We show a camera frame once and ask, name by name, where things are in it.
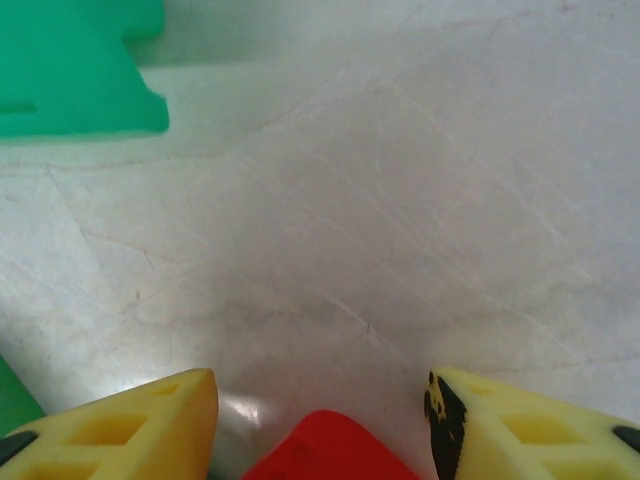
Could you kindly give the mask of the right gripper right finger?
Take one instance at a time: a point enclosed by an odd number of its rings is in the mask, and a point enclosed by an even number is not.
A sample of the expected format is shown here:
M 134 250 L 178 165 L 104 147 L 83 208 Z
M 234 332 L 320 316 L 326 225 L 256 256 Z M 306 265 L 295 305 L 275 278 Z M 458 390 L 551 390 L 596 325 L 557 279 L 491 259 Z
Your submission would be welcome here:
M 636 479 L 638 425 L 454 368 L 424 392 L 441 479 Z

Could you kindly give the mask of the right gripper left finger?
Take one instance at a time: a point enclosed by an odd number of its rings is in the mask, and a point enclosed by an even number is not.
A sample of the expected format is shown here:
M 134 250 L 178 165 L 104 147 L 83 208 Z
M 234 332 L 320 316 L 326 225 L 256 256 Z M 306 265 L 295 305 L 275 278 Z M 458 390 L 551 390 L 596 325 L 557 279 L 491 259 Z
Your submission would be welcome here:
M 212 370 L 191 369 L 22 425 L 4 479 L 203 479 L 218 417 Z

